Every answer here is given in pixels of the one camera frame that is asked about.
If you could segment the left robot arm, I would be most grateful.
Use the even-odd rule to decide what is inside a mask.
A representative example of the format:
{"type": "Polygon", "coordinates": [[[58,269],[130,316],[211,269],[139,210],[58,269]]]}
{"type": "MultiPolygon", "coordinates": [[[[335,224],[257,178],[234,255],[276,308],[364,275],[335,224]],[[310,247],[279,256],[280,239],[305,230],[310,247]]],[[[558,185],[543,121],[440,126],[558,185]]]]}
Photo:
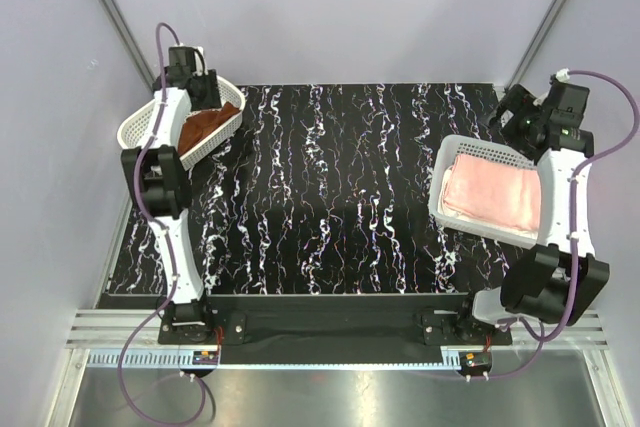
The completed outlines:
{"type": "Polygon", "coordinates": [[[202,53],[178,44],[168,51],[150,117],[137,145],[121,153],[132,201],[158,243],[167,283],[162,331],[184,333],[196,343],[215,333],[216,319],[205,299],[188,230],[192,190],[178,153],[183,124],[192,110],[189,83],[206,75],[202,53]]]}

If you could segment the pink towel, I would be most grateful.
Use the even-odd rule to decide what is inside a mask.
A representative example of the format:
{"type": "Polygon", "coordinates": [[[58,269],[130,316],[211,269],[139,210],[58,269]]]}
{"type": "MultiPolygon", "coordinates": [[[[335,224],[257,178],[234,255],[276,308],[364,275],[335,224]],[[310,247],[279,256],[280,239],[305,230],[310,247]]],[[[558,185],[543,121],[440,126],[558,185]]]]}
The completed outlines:
{"type": "Polygon", "coordinates": [[[541,184],[530,169],[459,154],[444,193],[444,205],[478,220],[537,231],[541,184]]]}

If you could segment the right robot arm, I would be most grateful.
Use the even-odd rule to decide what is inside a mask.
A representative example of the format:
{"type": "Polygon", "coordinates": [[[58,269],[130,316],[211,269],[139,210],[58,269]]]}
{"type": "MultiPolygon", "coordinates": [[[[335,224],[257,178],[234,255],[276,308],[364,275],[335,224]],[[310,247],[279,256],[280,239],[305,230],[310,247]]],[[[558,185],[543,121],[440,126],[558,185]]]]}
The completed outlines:
{"type": "Polygon", "coordinates": [[[581,127],[586,87],[554,80],[538,99],[511,86],[489,118],[507,146],[535,166],[541,186],[536,243],[505,275],[500,287],[477,292],[471,309],[454,318],[466,343],[486,336],[490,325],[512,318],[536,319],[556,330],[573,325],[609,280],[588,224],[587,182],[595,158],[594,136],[581,127]]]}

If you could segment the white towel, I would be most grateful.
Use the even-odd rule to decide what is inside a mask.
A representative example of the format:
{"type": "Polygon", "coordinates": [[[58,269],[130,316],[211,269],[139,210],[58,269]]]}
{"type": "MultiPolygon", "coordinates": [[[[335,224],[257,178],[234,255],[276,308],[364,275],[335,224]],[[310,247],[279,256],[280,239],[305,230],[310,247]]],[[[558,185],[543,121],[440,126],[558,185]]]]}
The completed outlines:
{"type": "Polygon", "coordinates": [[[498,235],[505,237],[507,235],[515,236],[518,238],[523,238],[531,241],[537,240],[537,232],[536,231],[526,231],[526,230],[518,230],[508,227],[502,227],[499,225],[495,225],[486,221],[478,220],[473,217],[469,217],[466,214],[453,210],[444,205],[444,193],[446,186],[451,177],[452,168],[448,167],[443,174],[442,186],[440,188],[439,197],[438,197],[438,206],[437,212],[443,217],[446,221],[460,221],[466,222],[473,226],[476,230],[479,230],[479,235],[482,237],[489,237],[492,235],[494,240],[498,239],[498,235]]]}

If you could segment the brown towel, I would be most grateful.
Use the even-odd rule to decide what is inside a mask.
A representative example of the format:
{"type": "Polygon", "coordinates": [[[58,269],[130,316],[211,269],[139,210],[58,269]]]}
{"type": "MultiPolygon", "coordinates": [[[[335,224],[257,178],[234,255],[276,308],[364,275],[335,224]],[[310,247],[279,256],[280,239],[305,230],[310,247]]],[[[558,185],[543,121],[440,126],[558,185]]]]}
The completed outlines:
{"type": "Polygon", "coordinates": [[[238,114],[240,110],[230,102],[226,102],[221,109],[198,111],[185,121],[178,143],[178,154],[185,155],[205,137],[238,114]]]}

